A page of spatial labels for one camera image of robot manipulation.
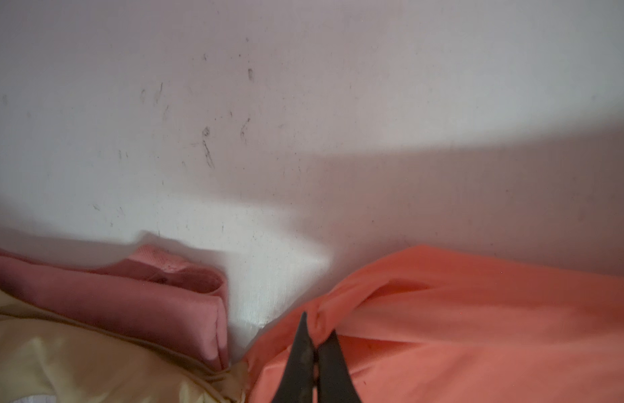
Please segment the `coral orange t shirt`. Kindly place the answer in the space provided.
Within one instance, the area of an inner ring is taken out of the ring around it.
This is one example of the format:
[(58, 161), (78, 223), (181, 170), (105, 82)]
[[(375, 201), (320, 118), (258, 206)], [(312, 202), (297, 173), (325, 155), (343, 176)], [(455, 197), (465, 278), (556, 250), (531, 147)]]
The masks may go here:
[(249, 401), (273, 399), (302, 314), (365, 402), (624, 402), (624, 277), (410, 248), (256, 340)]

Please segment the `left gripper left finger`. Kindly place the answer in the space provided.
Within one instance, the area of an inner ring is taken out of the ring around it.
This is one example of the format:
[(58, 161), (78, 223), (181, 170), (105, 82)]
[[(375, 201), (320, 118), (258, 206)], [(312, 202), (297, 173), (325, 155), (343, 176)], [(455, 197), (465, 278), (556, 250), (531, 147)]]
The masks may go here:
[(315, 346), (308, 332), (307, 313), (301, 315), (283, 377), (273, 403), (312, 403), (315, 388)]

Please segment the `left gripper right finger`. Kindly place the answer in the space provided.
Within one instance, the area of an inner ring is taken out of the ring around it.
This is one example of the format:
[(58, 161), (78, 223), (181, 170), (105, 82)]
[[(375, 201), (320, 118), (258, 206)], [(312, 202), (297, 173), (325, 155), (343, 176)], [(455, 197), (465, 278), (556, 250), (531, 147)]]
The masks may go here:
[(318, 402), (362, 403), (353, 385), (340, 341), (335, 331), (320, 344), (318, 356)]

